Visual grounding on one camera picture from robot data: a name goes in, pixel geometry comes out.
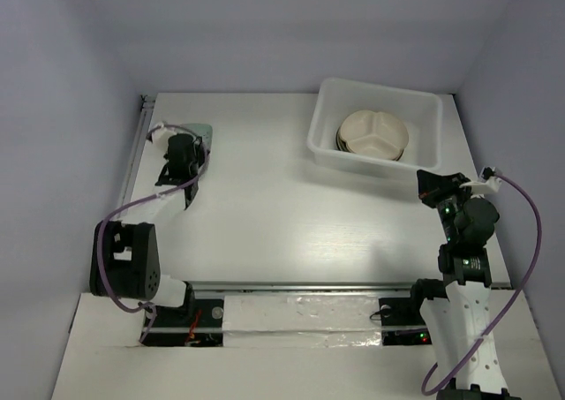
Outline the light green rectangular dish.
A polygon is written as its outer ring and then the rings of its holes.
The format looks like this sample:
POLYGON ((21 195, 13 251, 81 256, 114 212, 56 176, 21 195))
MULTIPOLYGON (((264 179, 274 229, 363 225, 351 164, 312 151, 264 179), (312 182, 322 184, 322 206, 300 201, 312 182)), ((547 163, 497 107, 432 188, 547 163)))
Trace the light green rectangular dish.
POLYGON ((181 128, 190 133, 195 138, 200 138, 204 143, 208 153, 211 152, 212 141, 213 141, 213 127, 208 124, 184 124, 181 128))

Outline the cream divided dish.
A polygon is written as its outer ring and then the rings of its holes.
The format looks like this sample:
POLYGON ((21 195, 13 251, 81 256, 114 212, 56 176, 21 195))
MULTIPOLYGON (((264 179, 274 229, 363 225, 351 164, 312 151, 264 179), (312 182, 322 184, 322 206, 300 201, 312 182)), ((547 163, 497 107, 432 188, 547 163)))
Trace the cream divided dish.
POLYGON ((387 112, 367 109, 348 115, 338 130, 350 153, 379 160, 396 157, 407 148, 410 139, 401 119, 387 112))

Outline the beige bird painted plate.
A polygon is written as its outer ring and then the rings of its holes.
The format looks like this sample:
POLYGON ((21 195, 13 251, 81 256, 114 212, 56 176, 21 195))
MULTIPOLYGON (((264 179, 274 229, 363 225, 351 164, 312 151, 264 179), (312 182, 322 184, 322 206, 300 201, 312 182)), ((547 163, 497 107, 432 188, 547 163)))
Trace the beige bird painted plate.
POLYGON ((343 137, 341 136, 340 130, 337 130, 337 131, 336 131, 336 134, 335 134, 335 145, 336 145, 336 148, 337 148, 339 151, 348 152, 348 153, 350 152, 350 150, 349 150, 349 148, 348 148, 348 146, 347 146, 347 143, 345 142, 345 140, 344 140, 343 137))

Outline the light green round plate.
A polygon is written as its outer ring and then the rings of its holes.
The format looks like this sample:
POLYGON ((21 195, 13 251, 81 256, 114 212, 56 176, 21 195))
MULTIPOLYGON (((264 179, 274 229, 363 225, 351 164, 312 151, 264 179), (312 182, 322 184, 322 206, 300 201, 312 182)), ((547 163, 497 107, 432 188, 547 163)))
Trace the light green round plate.
POLYGON ((399 161, 403 156, 404 150, 402 150, 396 157, 389 159, 390 161, 399 161))

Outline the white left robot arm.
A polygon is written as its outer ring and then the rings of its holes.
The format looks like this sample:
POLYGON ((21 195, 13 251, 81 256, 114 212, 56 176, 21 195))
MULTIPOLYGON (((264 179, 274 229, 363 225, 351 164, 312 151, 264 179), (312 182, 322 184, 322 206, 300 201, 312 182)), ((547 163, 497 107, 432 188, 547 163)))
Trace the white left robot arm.
POLYGON ((150 310, 162 281, 159 230, 191 206, 210 150, 193 131, 148 136, 164 164, 151 194, 123 205, 94 230, 89 290, 128 313, 150 310))

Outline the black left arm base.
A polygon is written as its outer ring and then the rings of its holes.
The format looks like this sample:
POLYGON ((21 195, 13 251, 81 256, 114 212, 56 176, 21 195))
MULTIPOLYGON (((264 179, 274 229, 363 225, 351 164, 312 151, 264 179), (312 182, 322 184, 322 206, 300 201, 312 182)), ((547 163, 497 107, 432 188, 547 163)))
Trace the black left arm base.
POLYGON ((142 344, 148 347, 222 347, 223 298, 189 298, 180 307, 157 307, 142 344))

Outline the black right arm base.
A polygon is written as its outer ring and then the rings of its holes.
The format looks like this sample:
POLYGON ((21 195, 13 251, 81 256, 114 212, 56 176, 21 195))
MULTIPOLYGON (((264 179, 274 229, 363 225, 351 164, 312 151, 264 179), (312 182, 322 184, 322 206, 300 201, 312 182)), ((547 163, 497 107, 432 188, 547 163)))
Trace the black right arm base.
POLYGON ((385 297, 379 299, 377 317, 381 325, 384 346, 431 345, 432 340, 420 314, 425 299, 446 298, 441 280, 418 279, 410 290, 409 297, 385 297))

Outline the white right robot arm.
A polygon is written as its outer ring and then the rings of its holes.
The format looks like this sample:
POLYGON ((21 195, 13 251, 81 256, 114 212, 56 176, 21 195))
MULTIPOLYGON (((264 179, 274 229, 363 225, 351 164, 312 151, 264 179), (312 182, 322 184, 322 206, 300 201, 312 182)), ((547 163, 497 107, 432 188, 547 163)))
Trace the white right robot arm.
POLYGON ((438 399, 508 399, 491 323, 491 269, 486 243, 500 215, 474 193, 477 184, 456 173, 417 173, 418 197, 437 211, 446 241, 439 248, 440 280, 420 279, 406 301, 408 315, 424 322, 431 337, 438 399))

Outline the white plastic bin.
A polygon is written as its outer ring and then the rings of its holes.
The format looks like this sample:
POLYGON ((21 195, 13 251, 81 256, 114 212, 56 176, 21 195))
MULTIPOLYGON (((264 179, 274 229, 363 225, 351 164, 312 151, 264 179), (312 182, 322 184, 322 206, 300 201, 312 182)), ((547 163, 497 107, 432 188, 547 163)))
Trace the white plastic bin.
POLYGON ((315 162, 330 169, 371 177, 413 179, 418 170, 441 167, 443 107, 435 94, 365 82, 324 79, 313 112, 307 146, 315 162), (344 119, 358 110, 387 112, 401 119, 410 136, 399 161, 379 160, 336 148, 335 134, 344 119))

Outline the aluminium frame rail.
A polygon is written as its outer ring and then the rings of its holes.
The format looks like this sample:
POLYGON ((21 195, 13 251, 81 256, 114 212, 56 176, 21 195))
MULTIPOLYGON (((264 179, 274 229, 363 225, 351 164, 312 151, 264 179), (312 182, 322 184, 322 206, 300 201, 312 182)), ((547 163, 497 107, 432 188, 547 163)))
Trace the aluminium frame rail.
POLYGON ((132 170, 132 157, 138 150, 137 135, 141 127, 142 109, 149 97, 145 94, 127 97, 112 92, 115 99, 97 105, 101 121, 93 127, 95 155, 92 187, 103 198, 90 213, 94 225, 88 286, 90 291, 100 284, 97 261, 98 236, 102 220, 124 204, 124 196, 132 170))

